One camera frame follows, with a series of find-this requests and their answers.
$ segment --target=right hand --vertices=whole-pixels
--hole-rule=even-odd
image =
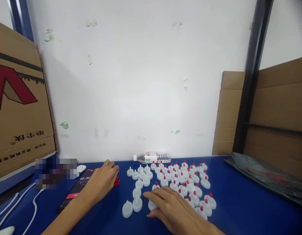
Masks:
[[[151,211],[148,217],[161,220],[173,234],[223,234],[168,186],[155,188],[143,195],[159,207]]]

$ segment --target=smartphone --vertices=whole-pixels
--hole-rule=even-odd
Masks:
[[[71,189],[71,191],[68,193],[68,195],[62,201],[62,203],[59,205],[56,212],[61,212],[69,204],[69,202],[81,192],[81,190],[85,187],[86,183],[90,179],[94,170],[95,169],[86,169],[84,171],[84,173],[79,178],[79,180],[76,182],[74,187]]]

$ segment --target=printed red logo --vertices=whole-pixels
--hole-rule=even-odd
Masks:
[[[3,94],[21,104],[38,102],[17,72],[10,67],[0,65],[0,110]]]

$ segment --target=water bottle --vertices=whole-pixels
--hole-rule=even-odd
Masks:
[[[139,161],[142,164],[170,163],[171,155],[169,153],[145,152],[134,155],[134,162]]]

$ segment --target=white cable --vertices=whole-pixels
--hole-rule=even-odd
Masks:
[[[17,200],[17,202],[14,204],[14,206],[8,211],[8,213],[6,213],[6,215],[3,217],[3,219],[0,222],[0,226],[3,224],[3,222],[5,221],[7,216],[12,212],[12,210],[17,206],[17,204],[21,201],[21,199],[25,196],[25,194],[28,192],[28,190],[30,190],[30,188],[34,185],[35,185],[35,183],[33,183],[31,186],[29,186],[29,188],[21,195],[21,197]]]
[[[6,208],[4,208],[3,211],[0,212],[0,215],[2,215],[10,207],[10,205],[14,202],[14,200],[15,200],[15,198],[17,198],[17,196],[18,196],[18,193],[15,194],[13,200],[8,204],[8,206]]]
[[[43,191],[44,189],[41,189],[40,191],[39,191],[39,193],[34,197],[34,199],[33,199],[33,204],[34,204],[34,207],[35,207],[35,212],[34,212],[34,215],[33,215],[33,217],[31,218],[31,221],[30,221],[30,223],[29,223],[29,225],[27,226],[27,228],[26,228],[26,230],[24,231],[24,233],[23,233],[23,235],[27,232],[27,230],[29,229],[29,227],[31,226],[31,223],[34,221],[34,218],[35,218],[35,216],[36,216],[36,213],[37,213],[37,209],[38,209],[38,207],[37,207],[37,204],[36,204],[36,197],[38,197],[38,195]]]

